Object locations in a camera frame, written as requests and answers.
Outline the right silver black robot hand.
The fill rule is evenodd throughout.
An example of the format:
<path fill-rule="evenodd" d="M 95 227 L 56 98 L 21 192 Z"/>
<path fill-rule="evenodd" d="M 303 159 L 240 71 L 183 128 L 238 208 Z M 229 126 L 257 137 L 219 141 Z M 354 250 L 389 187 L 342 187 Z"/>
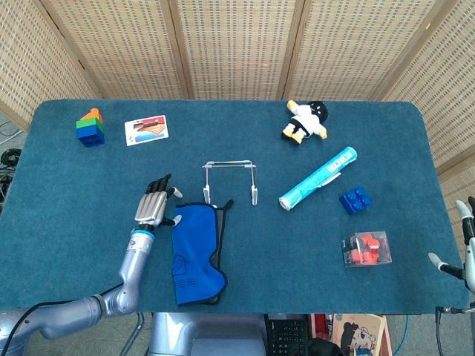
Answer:
<path fill-rule="evenodd" d="M 463 268 L 457 268 L 443 262 L 436 254 L 429 252 L 427 255 L 432 264 L 439 270 L 465 282 L 465 287 L 474 294 L 474 198 L 468 198 L 471 207 L 461 201 L 456 201 L 456 208 L 462 219 L 462 232 L 465 244 L 465 264 Z"/>

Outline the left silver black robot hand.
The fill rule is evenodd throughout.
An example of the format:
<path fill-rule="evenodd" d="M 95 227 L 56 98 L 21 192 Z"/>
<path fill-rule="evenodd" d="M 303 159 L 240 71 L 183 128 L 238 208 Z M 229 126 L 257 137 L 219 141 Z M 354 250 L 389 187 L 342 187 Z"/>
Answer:
<path fill-rule="evenodd" d="M 181 199 L 183 194 L 174 186 L 168 188 L 168 181 L 171 174 L 166 174 L 148 184 L 144 195 L 140 199 L 134 220 L 138 228 L 153 231 L 155 228 L 164 226 L 176 226 L 180 223 L 182 216 L 177 215 L 173 219 L 165 217 L 167 201 L 170 197 L 176 196 Z"/>

